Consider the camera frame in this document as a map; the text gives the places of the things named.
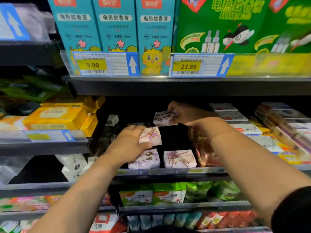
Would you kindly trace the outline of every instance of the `teal box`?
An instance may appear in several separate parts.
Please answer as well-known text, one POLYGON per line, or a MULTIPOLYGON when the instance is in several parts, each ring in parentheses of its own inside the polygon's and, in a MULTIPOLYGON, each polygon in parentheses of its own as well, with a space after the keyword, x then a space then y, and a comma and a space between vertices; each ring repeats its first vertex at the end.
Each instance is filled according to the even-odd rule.
POLYGON ((101 51, 92 0, 48 0, 73 71, 72 51, 101 51))
POLYGON ((93 0, 104 52, 137 52, 135 0, 93 0))
POLYGON ((136 0, 142 75, 169 73, 175 0, 136 0))

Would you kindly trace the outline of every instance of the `white arrow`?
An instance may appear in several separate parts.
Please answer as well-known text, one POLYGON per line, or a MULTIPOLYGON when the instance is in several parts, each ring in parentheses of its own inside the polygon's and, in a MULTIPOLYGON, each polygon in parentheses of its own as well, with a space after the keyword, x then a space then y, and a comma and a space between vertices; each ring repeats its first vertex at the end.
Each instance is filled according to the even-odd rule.
POLYGON ((135 74, 137 64, 135 63, 135 60, 133 57, 131 57, 130 63, 128 65, 131 67, 131 73, 135 74))
POLYGON ((14 17, 8 12, 7 15, 9 16, 9 24, 14 28, 17 36, 23 36, 19 26, 19 23, 14 19, 14 17))
POLYGON ((224 74, 226 69, 229 67, 229 58, 221 65, 220 74, 224 74))
POLYGON ((69 133, 66 132, 65 136, 68 138, 68 140, 72 141, 72 137, 71 137, 71 135, 69 133))

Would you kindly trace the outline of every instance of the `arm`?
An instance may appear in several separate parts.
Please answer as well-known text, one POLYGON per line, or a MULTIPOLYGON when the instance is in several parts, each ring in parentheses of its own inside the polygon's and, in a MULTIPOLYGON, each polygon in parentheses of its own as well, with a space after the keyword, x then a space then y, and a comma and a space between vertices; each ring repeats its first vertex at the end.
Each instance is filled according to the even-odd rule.
POLYGON ((220 162, 252 206, 271 224, 274 210, 293 191, 311 186, 311 179, 278 156, 239 133, 214 113, 172 101, 172 123, 202 129, 220 162))
POLYGON ((134 161, 151 143, 139 143, 144 126, 125 128, 91 168, 29 230, 29 233, 89 232, 118 168, 134 161))

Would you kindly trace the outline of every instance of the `hand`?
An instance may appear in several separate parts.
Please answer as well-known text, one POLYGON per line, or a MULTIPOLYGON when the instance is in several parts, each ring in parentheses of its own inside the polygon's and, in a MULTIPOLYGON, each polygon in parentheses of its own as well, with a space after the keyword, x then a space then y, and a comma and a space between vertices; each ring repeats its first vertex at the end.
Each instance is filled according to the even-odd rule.
POLYGON ((217 117, 215 113, 199 109, 192 105, 179 103, 177 101, 172 101, 169 103, 167 111, 171 112, 172 110, 175 110, 178 113, 177 117, 174 117, 169 121, 172 124, 182 123, 187 126, 194 126, 200 119, 207 117, 217 117))
POLYGON ((124 128, 116 139, 109 145, 105 154, 113 155, 114 160, 121 166, 135 161, 138 155, 152 148, 152 143, 140 143, 139 137, 145 126, 130 125, 124 128))

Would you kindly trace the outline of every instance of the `forearm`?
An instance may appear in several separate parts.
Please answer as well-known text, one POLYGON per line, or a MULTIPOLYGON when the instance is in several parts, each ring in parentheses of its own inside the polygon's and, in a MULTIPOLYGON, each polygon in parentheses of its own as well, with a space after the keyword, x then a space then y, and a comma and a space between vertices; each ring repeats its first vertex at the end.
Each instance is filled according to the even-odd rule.
POLYGON ((29 233, 89 232, 119 164, 111 154, 101 156, 29 233))
POLYGON ((273 155, 220 118, 200 122, 226 171, 266 224, 280 202, 294 190, 311 185, 301 171, 273 155))

